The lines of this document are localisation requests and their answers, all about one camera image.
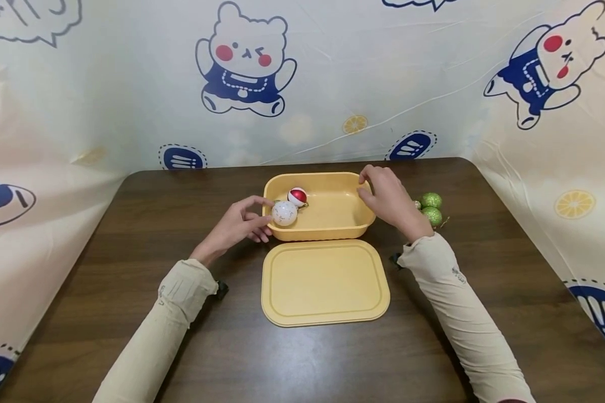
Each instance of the container lid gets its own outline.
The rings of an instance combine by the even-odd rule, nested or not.
[[[283,243],[264,259],[262,307],[278,326],[371,321],[389,304],[383,264],[367,242]]]

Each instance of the black clip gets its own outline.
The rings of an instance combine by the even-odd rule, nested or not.
[[[229,286],[226,285],[226,283],[223,283],[222,281],[218,281],[217,282],[217,293],[215,293],[215,298],[217,298],[219,301],[221,301],[224,299],[227,292],[229,292]]]
[[[399,266],[399,263],[397,263],[397,260],[399,260],[400,257],[401,257],[401,254],[394,254],[394,255],[390,256],[390,261],[392,263],[395,263],[397,270],[403,269],[403,267]]]

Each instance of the ornament ball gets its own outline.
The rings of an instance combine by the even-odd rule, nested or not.
[[[423,207],[441,208],[441,196],[434,192],[428,192],[421,197],[421,205]]]
[[[271,217],[277,225],[283,227],[289,226],[298,217],[298,207],[290,201],[278,200],[271,209]]]
[[[421,213],[427,217],[427,220],[430,221],[430,225],[436,227],[441,224],[442,216],[438,208],[426,207]]]
[[[301,208],[307,206],[307,193],[302,188],[293,188],[287,194],[287,200],[292,202],[295,207]]]

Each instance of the fabric backdrop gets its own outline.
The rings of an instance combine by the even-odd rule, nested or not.
[[[605,335],[605,1],[0,0],[0,384],[128,174],[431,157]]]

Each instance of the beige sleeve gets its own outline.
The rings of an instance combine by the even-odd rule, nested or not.
[[[450,245],[435,233],[404,246],[397,263],[409,268],[481,402],[535,402],[518,362],[482,302],[459,271]]]
[[[216,292],[217,283],[200,262],[176,263],[159,285],[157,302],[112,365],[93,403],[152,403],[185,331],[206,297]]]

